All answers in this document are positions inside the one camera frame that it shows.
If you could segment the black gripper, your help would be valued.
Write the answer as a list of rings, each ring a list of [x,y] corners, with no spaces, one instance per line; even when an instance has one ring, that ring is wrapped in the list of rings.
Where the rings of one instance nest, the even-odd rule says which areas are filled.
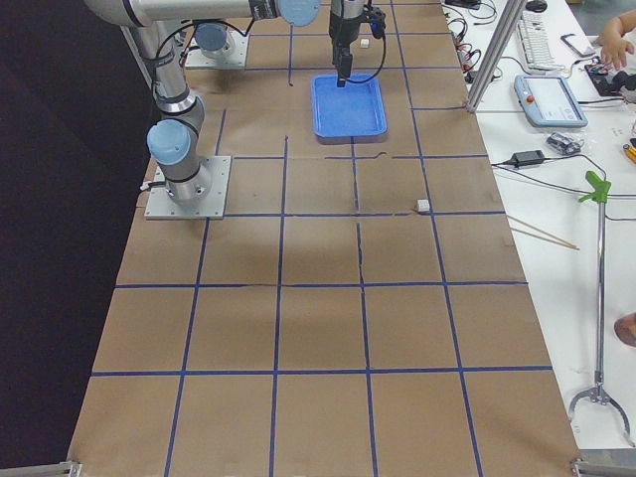
[[[349,46],[334,46],[333,51],[333,65],[337,72],[337,87],[344,87],[347,83],[347,79],[351,75],[353,55],[350,52]]]

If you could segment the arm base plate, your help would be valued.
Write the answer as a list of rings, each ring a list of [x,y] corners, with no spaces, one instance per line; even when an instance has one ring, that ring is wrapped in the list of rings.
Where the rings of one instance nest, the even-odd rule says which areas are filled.
[[[218,50],[201,49],[192,39],[185,59],[188,70],[242,70],[245,68],[249,37],[228,33],[226,44]]]
[[[149,189],[145,209],[148,220],[222,220],[231,175],[231,156],[199,156],[198,174],[187,182],[168,181],[159,166]]]

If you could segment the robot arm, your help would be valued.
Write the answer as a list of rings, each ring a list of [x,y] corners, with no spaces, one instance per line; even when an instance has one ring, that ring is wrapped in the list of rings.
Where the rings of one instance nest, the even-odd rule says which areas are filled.
[[[228,56],[236,47],[228,27],[218,23],[199,24],[194,39],[202,54],[212,59]]]
[[[89,1],[88,9],[121,28],[130,51],[147,76],[161,119],[151,126],[147,145],[163,173],[164,194],[172,204],[201,204],[214,184],[196,148],[205,119],[202,99],[191,91],[180,65],[184,49],[177,38],[187,28],[206,52],[231,44],[227,19],[251,22],[284,19],[294,27],[311,24],[317,1]]]

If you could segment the person's hand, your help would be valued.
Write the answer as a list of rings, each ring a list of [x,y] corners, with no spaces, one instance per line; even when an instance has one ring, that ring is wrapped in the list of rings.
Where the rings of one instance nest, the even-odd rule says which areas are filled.
[[[598,43],[603,63],[615,70],[627,65],[627,55],[633,54],[634,45],[624,39],[624,35],[635,29],[635,10],[630,10],[610,19],[603,27]]]

